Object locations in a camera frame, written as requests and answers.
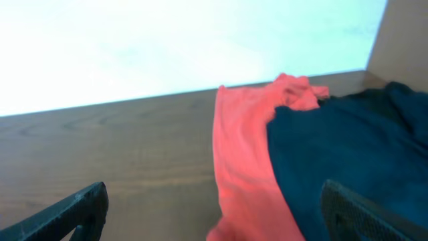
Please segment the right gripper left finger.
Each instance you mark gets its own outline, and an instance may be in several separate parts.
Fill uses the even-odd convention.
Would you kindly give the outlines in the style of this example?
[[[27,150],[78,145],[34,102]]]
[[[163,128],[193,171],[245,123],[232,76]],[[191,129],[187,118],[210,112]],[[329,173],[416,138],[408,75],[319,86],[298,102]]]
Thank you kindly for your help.
[[[1,240],[61,240],[72,233],[71,240],[99,241],[108,212],[108,193],[96,182],[1,231]]]

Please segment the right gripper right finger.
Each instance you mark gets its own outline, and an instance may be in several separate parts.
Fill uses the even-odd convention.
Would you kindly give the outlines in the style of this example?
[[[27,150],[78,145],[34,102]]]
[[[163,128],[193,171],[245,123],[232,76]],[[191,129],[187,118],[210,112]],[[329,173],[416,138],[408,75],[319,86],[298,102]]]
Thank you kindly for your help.
[[[320,207],[331,240],[426,240],[427,229],[328,179]]]

